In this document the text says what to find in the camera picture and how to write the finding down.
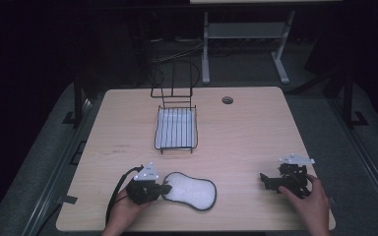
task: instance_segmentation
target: person's right hand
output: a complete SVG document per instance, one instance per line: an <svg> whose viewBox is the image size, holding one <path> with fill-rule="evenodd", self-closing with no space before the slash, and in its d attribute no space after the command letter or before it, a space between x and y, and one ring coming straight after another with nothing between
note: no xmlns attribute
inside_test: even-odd
<svg viewBox="0 0 378 236"><path fill-rule="evenodd" d="M310 174L307 175L312 182L312 192L306 199L300 199L289 189L280 186L279 191L291 202L300 220L313 236L330 235L329 209L330 204L325 195L321 180Z"/></svg>

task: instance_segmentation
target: white metal table frame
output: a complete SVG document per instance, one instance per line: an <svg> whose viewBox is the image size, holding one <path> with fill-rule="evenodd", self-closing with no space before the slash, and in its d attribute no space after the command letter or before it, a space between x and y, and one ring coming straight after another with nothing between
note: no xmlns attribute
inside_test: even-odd
<svg viewBox="0 0 378 236"><path fill-rule="evenodd" d="M272 52L272 59L275 63L282 84L288 84L287 77L282 63L284 46L289 36L290 26L293 21L294 11L290 11L285 22L276 23L210 23L208 12L204 19L204 53L202 55L202 82L204 85L210 83L210 63L208 60L208 39L210 38L279 38L281 43L278 49Z"/></svg>

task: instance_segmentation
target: white tray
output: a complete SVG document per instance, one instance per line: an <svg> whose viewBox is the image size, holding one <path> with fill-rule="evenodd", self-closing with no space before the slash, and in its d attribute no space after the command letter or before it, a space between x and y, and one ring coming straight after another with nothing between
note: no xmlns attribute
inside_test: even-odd
<svg viewBox="0 0 378 236"><path fill-rule="evenodd" d="M195 148L196 109L159 108L157 117L157 130L155 147L163 148Z"/></svg>

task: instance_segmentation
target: floor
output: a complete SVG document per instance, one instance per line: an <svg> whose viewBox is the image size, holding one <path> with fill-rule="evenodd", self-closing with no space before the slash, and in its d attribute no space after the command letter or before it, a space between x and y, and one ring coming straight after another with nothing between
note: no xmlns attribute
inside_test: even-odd
<svg viewBox="0 0 378 236"><path fill-rule="evenodd" d="M198 40L153 42L156 59L198 48ZM316 76L303 69L313 48L312 43L290 42L283 53L283 63L291 81L282 85L270 52L277 41L216 41L212 44L208 87L280 87L295 89ZM201 55L195 50L190 59L193 79L198 79ZM189 56L179 58L189 60ZM170 63L158 68L171 76ZM187 69L177 72L186 80ZM328 99L323 90L328 80L300 93L285 96L297 128L330 198L337 221L333 235L378 235L378 115L367 95L354 86L353 110L360 111L368 126L349 129L342 120L342 94ZM201 82L196 87L203 87ZM145 81L140 88L149 88ZM80 155L91 131L103 92L84 106L84 120L77 129L62 124L74 109L73 86L66 88L50 113L17 178L0 206L0 235L98 235L100 232L60 232L55 228L58 202L65 196L77 168ZM227 235L258 235L233 232ZM266 235L307 235L304 231L266 232Z"/></svg>

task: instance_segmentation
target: person's left hand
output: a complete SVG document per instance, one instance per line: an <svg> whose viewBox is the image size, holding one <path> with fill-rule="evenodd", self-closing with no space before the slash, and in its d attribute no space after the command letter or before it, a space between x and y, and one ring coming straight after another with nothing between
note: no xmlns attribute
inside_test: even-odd
<svg viewBox="0 0 378 236"><path fill-rule="evenodd" d="M127 229L137 215L152 202L137 205L127 197L125 188L116 195L116 204L112 207L109 221L102 231L102 236L118 236Z"/></svg>

